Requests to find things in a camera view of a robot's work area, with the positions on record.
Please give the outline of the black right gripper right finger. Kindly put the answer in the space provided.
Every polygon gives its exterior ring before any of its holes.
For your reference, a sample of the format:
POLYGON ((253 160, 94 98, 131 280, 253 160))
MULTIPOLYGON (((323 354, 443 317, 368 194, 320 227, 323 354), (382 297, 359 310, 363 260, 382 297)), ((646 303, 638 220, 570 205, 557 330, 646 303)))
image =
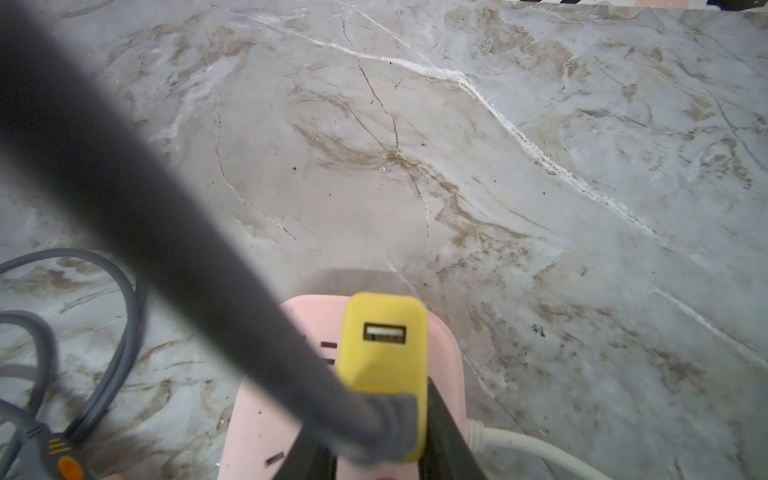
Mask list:
POLYGON ((428 379, 427 436, 418 461, 421 480, 485 480, 440 392, 428 379))

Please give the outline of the yellow USB charger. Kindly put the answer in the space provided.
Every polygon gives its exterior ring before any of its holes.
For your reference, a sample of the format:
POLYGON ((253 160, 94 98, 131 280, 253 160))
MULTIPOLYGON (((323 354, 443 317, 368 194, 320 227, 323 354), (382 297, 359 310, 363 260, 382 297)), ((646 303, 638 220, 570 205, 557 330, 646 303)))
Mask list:
POLYGON ((427 437, 428 310, 409 296, 358 293, 344 311, 337 374, 351 389, 379 398, 402 399, 406 413, 398 430, 413 463, 427 437))

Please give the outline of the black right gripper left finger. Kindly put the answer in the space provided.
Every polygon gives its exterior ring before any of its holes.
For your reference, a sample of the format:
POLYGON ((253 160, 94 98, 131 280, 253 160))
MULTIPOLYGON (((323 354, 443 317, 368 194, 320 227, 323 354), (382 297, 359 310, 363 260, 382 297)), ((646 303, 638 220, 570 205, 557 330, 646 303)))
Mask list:
POLYGON ((288 480, 334 480, 336 456, 303 425, 287 454, 288 480))

